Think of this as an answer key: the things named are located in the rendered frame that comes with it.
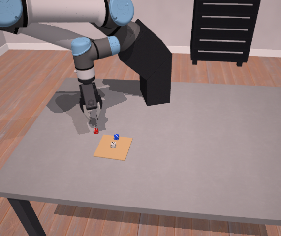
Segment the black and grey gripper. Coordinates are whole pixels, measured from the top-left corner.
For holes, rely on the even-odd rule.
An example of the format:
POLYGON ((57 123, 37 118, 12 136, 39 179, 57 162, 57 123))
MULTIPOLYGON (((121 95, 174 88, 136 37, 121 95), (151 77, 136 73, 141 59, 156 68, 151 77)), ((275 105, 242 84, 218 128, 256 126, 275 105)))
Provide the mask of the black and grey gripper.
MULTIPOLYGON (((90 83, 90 82, 92 82, 94 80, 95 80, 95 75, 94 75, 93 78, 88 79, 88 80, 81 80, 81 79, 78 78, 78 81, 81 82, 81 83, 90 83)), ((97 106, 98 106, 98 108, 96 109, 96 113, 97 113, 96 116, 97 116, 97 120, 99 120, 101 109, 102 109, 102 99, 101 99, 100 95, 98 95, 98 91, 97 91, 95 82, 93 82, 92 84, 93 84, 94 93, 95 93, 95 97, 96 97, 96 101, 97 101, 97 106)), ((79 85, 79 88, 80 88, 80 92, 81 92, 81 95, 80 95, 81 98, 80 98, 80 101, 79 101, 80 108, 81 108, 82 112, 84 113, 84 115, 86 116, 87 120, 90 122, 91 120, 90 120, 89 112, 88 112, 88 110, 86 110, 86 106, 85 106, 85 101, 84 101, 81 85, 79 85)))

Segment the orange mat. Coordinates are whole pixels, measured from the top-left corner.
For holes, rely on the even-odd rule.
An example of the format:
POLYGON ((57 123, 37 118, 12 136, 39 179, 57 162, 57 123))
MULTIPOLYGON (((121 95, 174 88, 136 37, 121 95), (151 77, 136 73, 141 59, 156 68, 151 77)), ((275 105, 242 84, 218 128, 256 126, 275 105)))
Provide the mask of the orange mat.
POLYGON ((114 140, 114 136, 103 135, 93 156, 125 161, 132 139, 119 137, 114 140), (116 142, 115 148, 111 148, 111 142, 116 142))

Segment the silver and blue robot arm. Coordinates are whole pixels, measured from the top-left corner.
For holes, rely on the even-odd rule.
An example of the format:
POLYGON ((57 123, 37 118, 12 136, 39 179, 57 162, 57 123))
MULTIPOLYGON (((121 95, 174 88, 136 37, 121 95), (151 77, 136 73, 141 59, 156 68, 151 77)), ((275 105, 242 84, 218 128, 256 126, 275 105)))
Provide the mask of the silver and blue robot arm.
POLYGON ((72 50, 75 73, 94 77, 94 60, 129 48, 140 26, 131 0, 0 0, 0 30, 72 50), (107 37, 90 39, 50 23, 90 23, 107 37))

